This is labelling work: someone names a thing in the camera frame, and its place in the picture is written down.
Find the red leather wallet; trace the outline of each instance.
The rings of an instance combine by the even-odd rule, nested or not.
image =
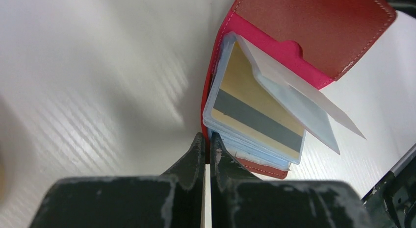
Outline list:
[[[225,34],[243,36],[320,89],[341,78],[395,18],[395,10],[385,0],[235,0],[215,39],[204,85],[204,136],[208,138],[202,112]],[[287,175],[246,159],[238,160],[255,173],[276,178]]]

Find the gray stripe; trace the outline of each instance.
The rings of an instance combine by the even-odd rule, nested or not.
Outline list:
[[[300,152],[302,136],[219,89],[214,109],[230,116],[283,145]]]

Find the white stitching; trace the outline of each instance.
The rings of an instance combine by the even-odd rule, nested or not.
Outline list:
[[[355,61],[366,51],[368,45],[370,45],[372,42],[374,42],[376,37],[381,33],[381,31],[383,31],[388,26],[389,22],[394,18],[393,14],[389,10],[387,10],[379,1],[377,1],[377,0],[373,0],[373,1],[375,3],[377,3],[380,6],[381,9],[383,9],[385,12],[387,12],[387,14],[389,15],[389,19],[383,24],[381,29],[378,30],[378,32],[374,35],[374,37],[372,37],[370,39],[370,41],[364,46],[364,48],[361,50],[361,52],[359,54],[357,54],[355,56],[355,58],[351,62],[349,62],[348,65],[341,72],[339,72],[334,79],[337,79],[341,75],[343,75],[347,71],[347,68],[351,67],[355,63]]]
[[[237,6],[235,6],[235,8],[234,8],[234,10],[233,10],[232,14],[231,14],[231,15],[230,15],[230,17],[228,18],[227,23],[225,24],[224,28],[223,28],[223,29],[222,29],[222,31],[221,31],[221,35],[220,35],[220,37],[219,37],[219,42],[221,42],[221,39],[222,39],[222,37],[223,37],[223,35],[224,35],[224,31],[225,31],[225,29],[226,29],[226,28],[227,28],[227,26],[228,26],[228,23],[230,22],[230,20],[231,20],[231,18],[233,17],[233,15],[234,15],[235,11],[237,10],[238,6],[240,6],[240,3],[241,3],[242,1],[243,1],[243,0],[240,0],[240,1],[237,3]],[[217,63],[217,58],[218,58],[218,53],[219,53],[219,50],[220,50],[220,45],[218,45],[218,46],[217,46],[217,50],[215,51],[214,66],[212,67],[212,71],[211,71],[211,73],[212,73],[212,74],[214,73],[215,68],[216,68],[216,63]]]
[[[318,87],[318,89],[321,89],[321,88],[323,88],[323,87],[325,87],[326,85],[328,85],[328,83],[330,83],[330,82],[333,82],[334,80],[332,80],[332,78],[331,77],[328,77],[329,79],[328,79],[328,81],[326,81],[324,84],[322,84],[322,85],[320,85],[319,87]]]
[[[265,171],[265,170],[262,170],[262,169],[253,168],[253,167],[250,167],[250,166],[247,166],[247,165],[244,165],[244,166],[247,167],[247,168],[255,169],[255,170],[260,171],[260,172],[270,173],[270,174],[273,174],[273,175],[276,175],[276,176],[280,176],[280,177],[284,175],[284,173],[283,174],[276,174],[276,173],[268,172],[268,171]]]

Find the wallet flap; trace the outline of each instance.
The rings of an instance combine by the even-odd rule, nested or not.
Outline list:
[[[396,18],[385,0],[236,0],[232,11],[277,41],[296,41],[303,58],[333,80]]]

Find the white table surface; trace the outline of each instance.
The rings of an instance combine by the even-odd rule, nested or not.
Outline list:
[[[157,175],[200,131],[216,32],[233,0],[0,0],[0,227],[27,227],[59,178]],[[363,196],[416,143],[416,20],[397,21],[323,92],[367,140],[333,123],[288,179]]]

